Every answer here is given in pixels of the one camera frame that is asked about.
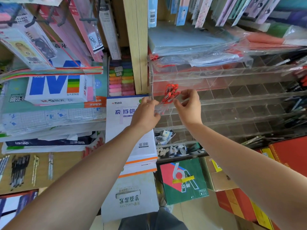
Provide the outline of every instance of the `hand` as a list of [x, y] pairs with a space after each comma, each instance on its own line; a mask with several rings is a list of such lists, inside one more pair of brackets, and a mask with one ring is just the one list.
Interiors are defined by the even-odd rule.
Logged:
[[149, 97], [142, 98], [141, 104], [132, 116], [130, 126], [143, 132], [143, 135], [151, 131], [161, 118], [158, 113], [154, 112], [154, 107], [158, 104], [157, 100], [150, 100]]
[[181, 122], [186, 127], [194, 123], [203, 124], [201, 120], [201, 102], [197, 91], [195, 89], [186, 89], [181, 92], [181, 95], [183, 100], [190, 98], [183, 103], [180, 103], [177, 99], [173, 101]]

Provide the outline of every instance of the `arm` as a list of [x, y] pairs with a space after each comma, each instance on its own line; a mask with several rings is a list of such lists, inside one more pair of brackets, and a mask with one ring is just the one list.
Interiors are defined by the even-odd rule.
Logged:
[[306, 229], [307, 178], [204, 126], [196, 90], [174, 100], [182, 123], [225, 173], [281, 229]]
[[133, 147], [158, 123], [158, 103], [143, 98], [129, 127], [56, 180], [4, 229], [89, 229]]

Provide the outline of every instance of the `forearm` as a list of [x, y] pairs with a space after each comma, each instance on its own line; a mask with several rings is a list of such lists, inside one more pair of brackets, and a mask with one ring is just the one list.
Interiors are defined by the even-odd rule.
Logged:
[[306, 214], [307, 209], [306, 177], [202, 124], [192, 124], [187, 129], [223, 171], [280, 227], [287, 229], [289, 223], [300, 224], [300, 215]]
[[137, 129], [125, 128], [55, 181], [4, 229], [89, 229], [141, 137]]

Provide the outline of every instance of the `orange stripe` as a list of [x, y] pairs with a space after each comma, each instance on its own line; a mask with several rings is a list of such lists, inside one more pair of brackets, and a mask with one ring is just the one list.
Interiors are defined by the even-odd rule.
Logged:
[[144, 171], [140, 171], [140, 172], [136, 172], [136, 173], [132, 173], [132, 174], [120, 175], [118, 178], [125, 178], [125, 177], [134, 176], [134, 175], [138, 175], [138, 174], [145, 174], [145, 173], [149, 173], [149, 172], [155, 172], [156, 170], [157, 169], [150, 169], [150, 170], [144, 170]]
[[136, 160], [136, 161], [129, 161], [129, 162], [126, 162], [126, 165], [133, 164], [133, 163], [138, 163], [138, 162], [142, 162], [142, 161], [151, 161], [151, 160], [154, 160], [154, 159], [158, 159], [158, 157], [151, 157], [151, 158], [147, 158], [147, 159], [141, 159], [141, 160]]
[[67, 87], [67, 93], [79, 93], [79, 87]]

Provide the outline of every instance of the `right hand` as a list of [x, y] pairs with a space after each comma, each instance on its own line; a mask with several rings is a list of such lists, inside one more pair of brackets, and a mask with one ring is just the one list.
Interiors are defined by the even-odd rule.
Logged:
[[194, 123], [202, 123], [201, 120], [201, 102], [199, 101], [198, 93], [195, 89], [186, 89], [181, 92], [182, 99], [186, 100], [180, 103], [174, 99], [174, 105], [179, 113], [181, 122], [187, 127]]

